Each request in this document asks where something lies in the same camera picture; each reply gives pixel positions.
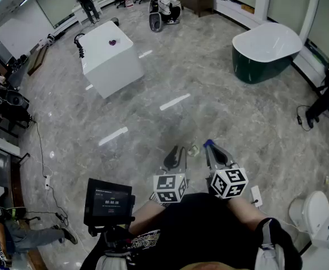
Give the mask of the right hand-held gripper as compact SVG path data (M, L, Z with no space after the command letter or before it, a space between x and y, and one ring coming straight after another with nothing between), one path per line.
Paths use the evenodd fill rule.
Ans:
M212 181L210 187L222 199L240 196L248 185L245 168L236 166L232 155L213 143L205 143L207 166Z

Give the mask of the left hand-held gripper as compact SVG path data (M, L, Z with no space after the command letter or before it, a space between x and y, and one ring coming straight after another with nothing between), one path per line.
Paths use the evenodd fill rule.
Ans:
M180 203L188 188L185 174L187 168L186 148L182 147L179 150L178 145L174 146L165 157L163 165L169 171L153 177L155 201L160 204Z

